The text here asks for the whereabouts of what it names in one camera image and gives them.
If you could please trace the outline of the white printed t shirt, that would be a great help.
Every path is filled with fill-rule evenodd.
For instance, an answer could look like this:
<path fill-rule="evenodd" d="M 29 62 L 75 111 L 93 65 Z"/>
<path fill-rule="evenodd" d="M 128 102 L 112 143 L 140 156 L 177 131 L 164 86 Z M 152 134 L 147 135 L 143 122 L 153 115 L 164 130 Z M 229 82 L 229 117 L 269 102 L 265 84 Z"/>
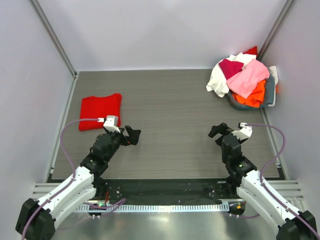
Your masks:
<path fill-rule="evenodd" d="M 256 57 L 257 57 L 256 55 L 243 54 L 241 52 L 238 55 L 230 55 L 229 57 L 224 58 L 224 59 L 243 63 L 244 65 L 243 65 L 242 70 L 244 70 L 246 68 L 247 64 L 251 60 L 256 59 Z M 220 98 L 224 97 L 229 92 L 229 88 L 227 86 L 227 80 L 226 80 L 221 68 L 219 67 L 219 63 L 222 60 L 220 60 L 212 69 L 211 75 L 209 78 L 209 82 L 206 85 L 206 90 L 208 92 L 214 91 L 216 93 L 216 95 Z"/>

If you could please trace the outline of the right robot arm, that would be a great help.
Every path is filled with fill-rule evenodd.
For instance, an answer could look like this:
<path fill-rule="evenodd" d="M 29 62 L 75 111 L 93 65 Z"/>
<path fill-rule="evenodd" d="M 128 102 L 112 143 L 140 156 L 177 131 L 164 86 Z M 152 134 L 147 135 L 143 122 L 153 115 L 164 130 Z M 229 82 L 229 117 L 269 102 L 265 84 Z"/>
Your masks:
<path fill-rule="evenodd" d="M 226 123 L 212 126 L 208 136 L 220 135 L 215 141 L 221 148 L 222 162 L 229 176 L 225 191 L 249 203 L 273 229 L 278 240 L 318 240 L 314 215 L 301 211 L 282 197 L 263 177 L 263 172 L 242 152 L 242 143 L 251 137 L 253 124 L 241 122 L 233 130 Z"/>

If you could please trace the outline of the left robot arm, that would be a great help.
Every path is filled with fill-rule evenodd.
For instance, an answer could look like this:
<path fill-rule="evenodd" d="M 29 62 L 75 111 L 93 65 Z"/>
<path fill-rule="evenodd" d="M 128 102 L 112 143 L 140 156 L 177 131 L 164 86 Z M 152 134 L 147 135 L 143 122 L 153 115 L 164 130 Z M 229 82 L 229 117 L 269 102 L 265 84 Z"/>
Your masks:
<path fill-rule="evenodd" d="M 39 199 L 23 203 L 15 226 L 22 239 L 50 240 L 77 207 L 92 198 L 102 199 L 107 185 L 101 176 L 109 161 L 119 147 L 137 145 L 140 134 L 141 130 L 126 125 L 98 135 L 89 154 L 67 179 Z"/>

